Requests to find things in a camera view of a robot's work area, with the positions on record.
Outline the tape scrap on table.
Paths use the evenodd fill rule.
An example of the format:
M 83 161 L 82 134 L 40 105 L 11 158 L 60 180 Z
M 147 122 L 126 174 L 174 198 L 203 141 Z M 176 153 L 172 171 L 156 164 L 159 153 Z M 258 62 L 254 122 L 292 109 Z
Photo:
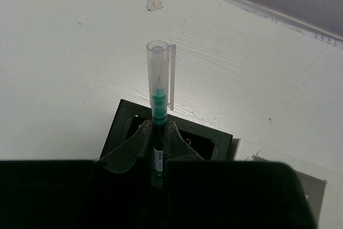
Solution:
M 148 0 L 146 3 L 146 8 L 149 12 L 153 12 L 163 8 L 163 0 Z

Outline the green gel pen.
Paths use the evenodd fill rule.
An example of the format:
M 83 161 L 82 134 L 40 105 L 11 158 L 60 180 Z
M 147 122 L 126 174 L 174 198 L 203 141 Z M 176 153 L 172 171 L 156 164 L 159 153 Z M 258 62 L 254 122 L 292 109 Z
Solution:
M 152 41 L 146 45 L 148 85 L 153 123 L 155 181 L 163 187 L 163 137 L 167 109 L 174 109 L 176 45 Z

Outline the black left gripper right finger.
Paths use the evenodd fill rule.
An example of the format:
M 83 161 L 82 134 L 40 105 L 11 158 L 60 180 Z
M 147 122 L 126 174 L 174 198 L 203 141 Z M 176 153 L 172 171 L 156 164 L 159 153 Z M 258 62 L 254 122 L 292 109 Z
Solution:
M 175 122 L 168 121 L 165 126 L 163 137 L 163 164 L 168 161 L 189 161 L 204 160 L 186 141 L 181 134 Z

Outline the white pen holder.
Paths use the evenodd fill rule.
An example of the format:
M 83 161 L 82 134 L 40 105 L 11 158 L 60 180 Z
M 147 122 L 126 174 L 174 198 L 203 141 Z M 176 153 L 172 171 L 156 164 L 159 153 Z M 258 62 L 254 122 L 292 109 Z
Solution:
M 327 182 L 299 161 L 233 139 L 237 218 L 244 228 L 319 228 Z

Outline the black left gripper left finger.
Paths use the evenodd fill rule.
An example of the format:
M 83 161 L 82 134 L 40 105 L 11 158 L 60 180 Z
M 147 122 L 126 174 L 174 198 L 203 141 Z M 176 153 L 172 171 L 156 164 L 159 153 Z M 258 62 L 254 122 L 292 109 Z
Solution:
M 144 160 L 150 155 L 152 132 L 152 121 L 144 121 L 132 137 L 96 163 L 111 173 L 128 172 L 138 161 Z

